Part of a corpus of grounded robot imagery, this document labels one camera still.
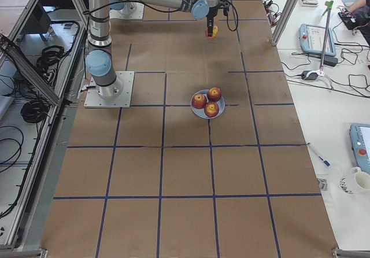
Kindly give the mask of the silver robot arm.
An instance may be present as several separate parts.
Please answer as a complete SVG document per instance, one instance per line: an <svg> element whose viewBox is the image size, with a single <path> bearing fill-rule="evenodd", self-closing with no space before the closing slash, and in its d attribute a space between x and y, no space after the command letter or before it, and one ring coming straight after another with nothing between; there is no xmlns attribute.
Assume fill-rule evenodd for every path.
<svg viewBox="0 0 370 258"><path fill-rule="evenodd" d="M136 3L118 2L115 0L110 0L110 8L120 13L127 13L127 14L133 13L137 10Z"/></svg>
<svg viewBox="0 0 370 258"><path fill-rule="evenodd" d="M122 22L114 14L132 13L143 5L161 13L191 13L197 20L206 19L205 34L216 36L214 18L219 10L228 16L231 3L228 0L89 0L85 14L89 20L89 50L85 65L96 85L96 96L115 106L115 100L130 94L132 86L123 80L123 74L113 68L111 26Z"/></svg>

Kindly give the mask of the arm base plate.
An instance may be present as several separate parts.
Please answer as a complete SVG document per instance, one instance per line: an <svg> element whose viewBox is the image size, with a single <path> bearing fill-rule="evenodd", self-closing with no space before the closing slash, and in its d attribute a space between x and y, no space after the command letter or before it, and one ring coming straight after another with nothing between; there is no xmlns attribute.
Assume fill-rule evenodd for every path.
<svg viewBox="0 0 370 258"><path fill-rule="evenodd" d="M110 86L99 86L91 77L84 101L85 108L129 108L134 85L134 71L116 71L116 81Z"/></svg>
<svg viewBox="0 0 370 258"><path fill-rule="evenodd" d="M137 10L133 13L120 13L116 10L110 9L110 18L111 19L120 19L120 20L141 20L143 19L144 5L141 3L136 3Z"/></svg>

